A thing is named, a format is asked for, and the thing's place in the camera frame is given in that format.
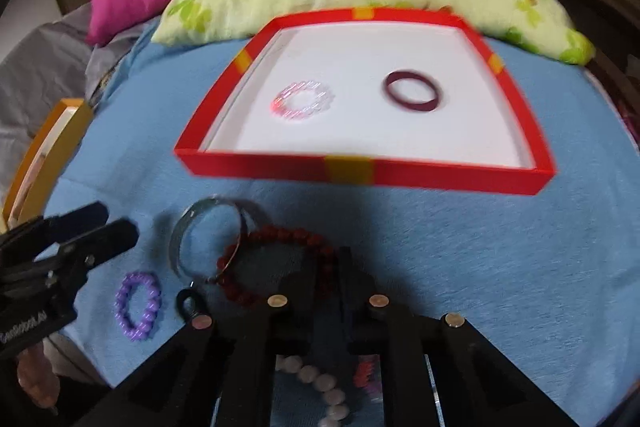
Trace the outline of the left hand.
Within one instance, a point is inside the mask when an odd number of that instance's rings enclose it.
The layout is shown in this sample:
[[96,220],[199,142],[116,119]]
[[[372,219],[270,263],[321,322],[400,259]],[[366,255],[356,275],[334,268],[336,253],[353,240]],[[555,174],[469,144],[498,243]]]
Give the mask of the left hand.
[[42,409],[55,406],[60,395],[60,381],[44,353],[43,343],[37,343],[18,355],[17,379],[35,405]]

